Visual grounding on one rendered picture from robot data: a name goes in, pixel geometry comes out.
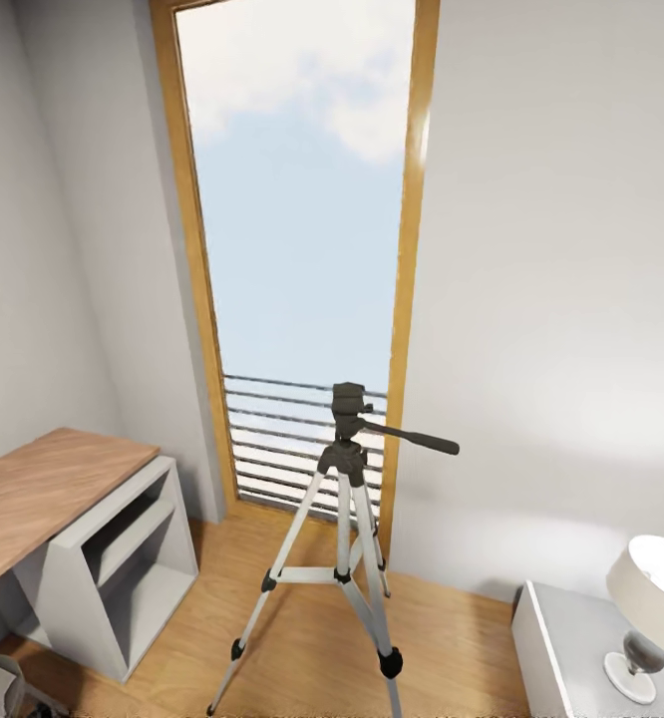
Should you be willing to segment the camera tripod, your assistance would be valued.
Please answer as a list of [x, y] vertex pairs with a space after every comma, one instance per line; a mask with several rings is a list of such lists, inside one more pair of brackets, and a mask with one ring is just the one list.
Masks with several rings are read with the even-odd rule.
[[[384, 605], [382, 584], [388, 598], [391, 592], [385, 576], [386, 561], [381, 555], [378, 542], [378, 527], [374, 520], [364, 467], [368, 466], [368, 450], [361, 450], [361, 444], [352, 441], [359, 430], [368, 428], [384, 434], [409, 440], [413, 444], [424, 446], [439, 452], [455, 456], [459, 444], [420, 432], [405, 432], [391, 427], [366, 421], [361, 417], [365, 412], [373, 412], [372, 403], [364, 403], [365, 386], [352, 382], [333, 385], [331, 411], [335, 419], [335, 441], [332, 447], [323, 450], [317, 470], [302, 500], [298, 513], [282, 544], [277, 559], [262, 583], [262, 594], [255, 610], [240, 639], [231, 647], [231, 664], [223, 682], [209, 705], [206, 714], [211, 718], [215, 706], [229, 680], [231, 672], [243, 654], [246, 641], [258, 618], [265, 600], [278, 582], [293, 583], [336, 583], [345, 592], [361, 624], [365, 628], [380, 658], [380, 670], [386, 677], [393, 718], [402, 718], [396, 676], [402, 672], [403, 658], [398, 647], [393, 647]], [[287, 555], [302, 527], [302, 523], [311, 507], [318, 489], [329, 468], [338, 472], [338, 541], [336, 567], [283, 567]], [[349, 548], [350, 503], [354, 500], [359, 536], [352, 548]], [[353, 572], [364, 558], [372, 609], [353, 579]]]

